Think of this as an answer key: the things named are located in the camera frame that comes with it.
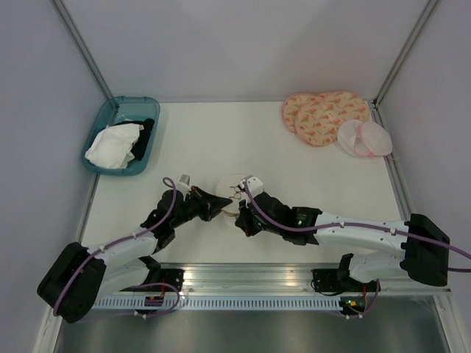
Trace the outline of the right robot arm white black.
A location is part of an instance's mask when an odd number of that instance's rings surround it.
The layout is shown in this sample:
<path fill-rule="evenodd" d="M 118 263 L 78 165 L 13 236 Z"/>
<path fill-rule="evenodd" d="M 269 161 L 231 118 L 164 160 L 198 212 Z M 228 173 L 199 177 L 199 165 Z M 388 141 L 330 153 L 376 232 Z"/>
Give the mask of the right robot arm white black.
<path fill-rule="evenodd" d="M 298 246 L 342 244 L 370 254 L 342 256 L 336 282 L 344 290 L 377 279 L 408 276 L 423 285 L 447 285 L 449 237 L 428 217 L 407 221 L 356 221 L 312 207 L 289 207 L 268 193 L 239 203 L 235 226 L 246 236 L 279 235 Z"/>

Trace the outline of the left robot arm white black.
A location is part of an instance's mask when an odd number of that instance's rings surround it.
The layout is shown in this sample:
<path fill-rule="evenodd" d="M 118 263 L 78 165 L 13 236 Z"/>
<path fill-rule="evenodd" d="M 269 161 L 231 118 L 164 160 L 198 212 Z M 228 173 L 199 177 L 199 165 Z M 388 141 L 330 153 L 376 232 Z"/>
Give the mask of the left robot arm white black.
<path fill-rule="evenodd" d="M 152 291 L 160 284 L 160 264 L 151 256 L 174 240 L 176 228 L 194 218 L 211 221 L 231 203 L 196 186 L 184 193 L 168 190 L 131 234 L 95 246 L 68 244 L 40 281 L 37 294 L 55 315 L 73 324 L 109 294 L 135 286 Z"/>

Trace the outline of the orange floral laundry bag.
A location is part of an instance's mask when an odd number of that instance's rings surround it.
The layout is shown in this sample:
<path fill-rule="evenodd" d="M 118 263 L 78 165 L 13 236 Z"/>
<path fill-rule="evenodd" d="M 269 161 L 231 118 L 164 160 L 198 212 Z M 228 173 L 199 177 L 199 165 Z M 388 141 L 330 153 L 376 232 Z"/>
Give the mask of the orange floral laundry bag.
<path fill-rule="evenodd" d="M 303 142 L 321 147 L 337 140 L 343 123 L 368 121 L 370 110 L 363 98 L 347 90 L 295 93 L 283 102 L 281 117 Z"/>

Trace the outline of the pink trimmed mesh laundry bag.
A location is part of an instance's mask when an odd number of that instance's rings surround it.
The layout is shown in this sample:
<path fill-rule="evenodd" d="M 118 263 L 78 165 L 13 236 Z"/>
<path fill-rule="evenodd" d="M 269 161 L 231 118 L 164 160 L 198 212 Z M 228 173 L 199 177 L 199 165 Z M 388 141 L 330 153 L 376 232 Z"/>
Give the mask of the pink trimmed mesh laundry bag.
<path fill-rule="evenodd" d="M 337 141 L 353 157 L 386 157 L 393 152 L 389 133 L 374 121 L 350 120 L 343 123 Z"/>

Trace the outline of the black garment in bin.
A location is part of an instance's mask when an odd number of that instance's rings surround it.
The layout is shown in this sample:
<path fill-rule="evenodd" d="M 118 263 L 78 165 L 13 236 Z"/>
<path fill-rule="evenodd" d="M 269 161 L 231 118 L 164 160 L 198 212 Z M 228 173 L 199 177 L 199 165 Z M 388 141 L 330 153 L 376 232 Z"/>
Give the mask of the black garment in bin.
<path fill-rule="evenodd" d="M 155 121 L 151 118 L 148 118 L 144 121 L 133 121 L 133 123 L 139 125 L 139 127 L 142 127 L 142 129 L 139 129 L 139 137 L 131 149 L 135 159 L 141 161 L 145 155 Z"/>

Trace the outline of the white cloth in bin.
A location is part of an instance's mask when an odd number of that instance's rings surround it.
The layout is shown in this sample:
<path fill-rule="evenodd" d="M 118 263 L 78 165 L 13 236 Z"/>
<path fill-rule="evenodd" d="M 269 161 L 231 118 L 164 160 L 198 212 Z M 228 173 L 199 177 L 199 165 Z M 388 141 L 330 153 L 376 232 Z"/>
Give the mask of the white cloth in bin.
<path fill-rule="evenodd" d="M 107 126 L 85 152 L 85 159 L 99 168 L 122 169 L 135 159 L 131 152 L 139 137 L 137 124 Z"/>

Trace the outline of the teal plastic bin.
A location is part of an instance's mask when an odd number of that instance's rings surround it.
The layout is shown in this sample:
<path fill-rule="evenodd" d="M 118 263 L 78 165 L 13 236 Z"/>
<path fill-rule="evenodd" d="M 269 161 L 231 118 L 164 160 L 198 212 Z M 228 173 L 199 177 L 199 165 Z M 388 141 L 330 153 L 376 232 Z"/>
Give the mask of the teal plastic bin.
<path fill-rule="evenodd" d="M 100 108 L 82 152 L 89 171 L 127 177 L 147 166 L 160 115 L 159 103 L 147 96 L 117 96 Z"/>

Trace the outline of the aluminium front rail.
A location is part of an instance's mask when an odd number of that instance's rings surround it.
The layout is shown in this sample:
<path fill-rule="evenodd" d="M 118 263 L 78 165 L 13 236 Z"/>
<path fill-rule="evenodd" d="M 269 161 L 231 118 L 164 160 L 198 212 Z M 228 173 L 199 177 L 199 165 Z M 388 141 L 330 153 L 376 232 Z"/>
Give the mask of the aluminium front rail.
<path fill-rule="evenodd" d="M 254 292 L 267 288 L 272 292 L 275 289 L 293 291 L 295 288 L 305 288 L 312 280 L 313 269 L 335 267 L 332 264 L 161 265 L 154 260 L 150 263 L 136 260 L 111 269 L 97 259 L 83 268 L 58 262 L 41 281 L 38 293 L 55 300 L 63 290 L 70 295 L 80 292 L 98 299 L 118 292 L 150 292 L 146 289 L 158 283 L 146 282 L 157 277 L 164 268 L 185 271 L 182 290 L 207 288 L 227 291 L 244 288 Z"/>

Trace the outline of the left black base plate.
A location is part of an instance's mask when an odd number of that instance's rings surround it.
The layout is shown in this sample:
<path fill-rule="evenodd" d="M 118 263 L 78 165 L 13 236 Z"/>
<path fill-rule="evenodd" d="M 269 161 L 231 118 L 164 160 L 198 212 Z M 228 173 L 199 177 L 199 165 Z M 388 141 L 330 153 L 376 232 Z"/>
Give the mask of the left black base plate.
<path fill-rule="evenodd" d="M 149 279 L 146 283 L 158 283 L 158 285 L 153 285 L 147 288 L 147 291 L 158 293 L 159 296 L 162 296 L 166 292 L 173 293 L 169 287 L 160 285 L 161 283 L 166 283 L 175 287 L 179 292 L 183 289 L 184 283 L 184 274 L 185 271 L 181 268 L 164 268 L 160 270 L 160 273 L 154 279 Z"/>

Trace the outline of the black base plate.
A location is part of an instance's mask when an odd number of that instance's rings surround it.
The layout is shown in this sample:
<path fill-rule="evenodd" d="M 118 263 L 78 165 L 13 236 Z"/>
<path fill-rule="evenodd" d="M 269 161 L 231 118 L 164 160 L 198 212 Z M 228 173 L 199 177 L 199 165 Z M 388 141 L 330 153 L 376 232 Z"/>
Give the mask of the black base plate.
<path fill-rule="evenodd" d="M 169 287 L 160 285 L 161 283 L 166 283 L 175 287 L 179 292 L 183 289 L 184 283 L 184 274 L 185 271 L 181 268 L 164 268 L 160 270 L 160 273 L 154 279 L 149 279 L 146 283 L 158 283 L 158 285 L 153 285 L 147 288 L 147 291 L 158 293 L 159 296 L 162 296 L 166 292 L 173 293 Z"/>
<path fill-rule="evenodd" d="M 311 274 L 311 287 L 313 290 L 326 296 L 343 293 L 374 293 L 377 288 L 375 280 L 362 283 L 350 278 L 347 274 L 339 274 L 339 271 L 335 268 L 313 269 Z"/>

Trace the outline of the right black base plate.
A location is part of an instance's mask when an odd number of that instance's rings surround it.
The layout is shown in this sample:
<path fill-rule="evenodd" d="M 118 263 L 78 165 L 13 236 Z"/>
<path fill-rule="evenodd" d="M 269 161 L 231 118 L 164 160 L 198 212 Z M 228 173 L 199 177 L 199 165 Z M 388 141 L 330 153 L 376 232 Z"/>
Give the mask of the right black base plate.
<path fill-rule="evenodd" d="M 311 287 L 313 290 L 326 296 L 343 293 L 374 293 L 377 288 L 375 280 L 362 283 L 350 278 L 347 274 L 339 274 L 339 271 L 335 268 L 313 269 L 311 274 Z"/>

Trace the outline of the right side aluminium rail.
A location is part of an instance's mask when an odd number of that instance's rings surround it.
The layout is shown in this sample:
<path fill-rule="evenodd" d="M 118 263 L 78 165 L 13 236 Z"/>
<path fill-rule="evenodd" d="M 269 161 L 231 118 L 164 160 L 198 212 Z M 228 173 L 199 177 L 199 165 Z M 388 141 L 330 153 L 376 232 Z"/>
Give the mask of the right side aluminium rail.
<path fill-rule="evenodd" d="M 435 246 L 427 243 L 430 239 L 428 237 L 430 220 L 423 215 L 412 212 L 406 187 L 401 179 L 398 157 L 394 154 L 392 148 L 391 138 L 386 137 L 384 144 L 386 155 L 382 155 L 380 151 L 375 155 L 383 158 L 386 163 L 401 219 L 381 222 L 374 229 L 385 233 L 383 237 L 386 242 L 391 243 L 394 250 L 399 251 L 399 257 L 402 259 L 400 267 L 408 271 L 419 268 L 431 259 L 433 255 L 430 250 L 434 249 Z"/>

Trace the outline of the left aluminium frame post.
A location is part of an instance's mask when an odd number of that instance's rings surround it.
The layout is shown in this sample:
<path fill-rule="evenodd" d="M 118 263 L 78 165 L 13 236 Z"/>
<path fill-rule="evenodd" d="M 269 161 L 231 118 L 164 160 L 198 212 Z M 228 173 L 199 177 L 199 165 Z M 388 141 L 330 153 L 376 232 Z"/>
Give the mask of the left aluminium frame post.
<path fill-rule="evenodd" d="M 54 8 L 54 11 L 57 13 L 65 30 L 67 31 L 68 35 L 76 46 L 80 56 L 84 60 L 86 66 L 88 67 L 88 70 L 92 74 L 96 84 L 102 92 L 102 95 L 106 99 L 111 99 L 113 97 L 113 93 L 109 88 L 109 85 L 106 83 L 106 80 L 102 72 L 100 71 L 99 66 L 93 58 L 91 50 L 85 42 L 85 39 L 82 36 L 79 27 L 73 19 L 65 2 L 63 0 L 51 0 L 50 4 Z"/>

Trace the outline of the aluminium frame post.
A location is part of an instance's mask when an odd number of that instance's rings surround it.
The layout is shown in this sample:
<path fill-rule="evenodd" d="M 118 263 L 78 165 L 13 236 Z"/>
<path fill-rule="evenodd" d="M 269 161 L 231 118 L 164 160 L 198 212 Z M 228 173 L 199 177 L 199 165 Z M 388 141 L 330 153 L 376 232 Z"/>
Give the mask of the aluminium frame post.
<path fill-rule="evenodd" d="M 84 60 L 86 66 L 88 67 L 88 70 L 92 74 L 96 84 L 102 92 L 102 95 L 106 99 L 111 99 L 113 97 L 113 93 L 109 88 L 109 85 L 106 83 L 106 80 L 102 72 L 100 71 L 99 66 L 93 58 L 91 50 L 85 42 L 85 39 L 82 36 L 79 27 L 73 19 L 65 2 L 63 0 L 51 0 L 50 4 L 54 8 L 54 11 L 57 13 L 65 30 L 67 31 L 68 35 L 76 46 L 80 56 Z"/>
<path fill-rule="evenodd" d="M 411 31 L 408 33 L 405 43 L 402 45 L 396 59 L 393 62 L 385 80 L 383 81 L 378 93 L 372 99 L 372 106 L 378 108 L 379 104 L 385 99 L 389 88 L 392 86 L 393 81 L 403 67 L 406 59 L 408 58 L 411 50 L 413 49 L 416 42 L 419 40 L 420 35 L 428 25 L 431 16 L 436 11 L 436 8 L 441 4 L 440 0 L 427 0 L 424 7 L 422 8 L 417 20 L 415 21 Z"/>

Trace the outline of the right aluminium frame post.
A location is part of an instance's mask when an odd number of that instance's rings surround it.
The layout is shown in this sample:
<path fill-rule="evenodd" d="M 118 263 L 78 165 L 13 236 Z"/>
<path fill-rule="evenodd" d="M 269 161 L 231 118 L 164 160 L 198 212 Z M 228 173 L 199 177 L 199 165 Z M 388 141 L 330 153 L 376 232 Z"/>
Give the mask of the right aluminium frame post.
<path fill-rule="evenodd" d="M 392 86 L 393 81 L 403 67 L 406 59 L 408 58 L 411 50 L 413 49 L 416 42 L 419 40 L 420 35 L 428 25 L 431 16 L 436 11 L 436 8 L 441 4 L 440 0 L 427 0 L 424 7 L 422 8 L 417 20 L 415 21 L 411 31 L 408 33 L 405 43 L 402 45 L 396 59 L 393 62 L 385 80 L 383 81 L 378 93 L 372 99 L 372 106 L 378 108 L 379 104 L 385 99 L 389 88 Z"/>

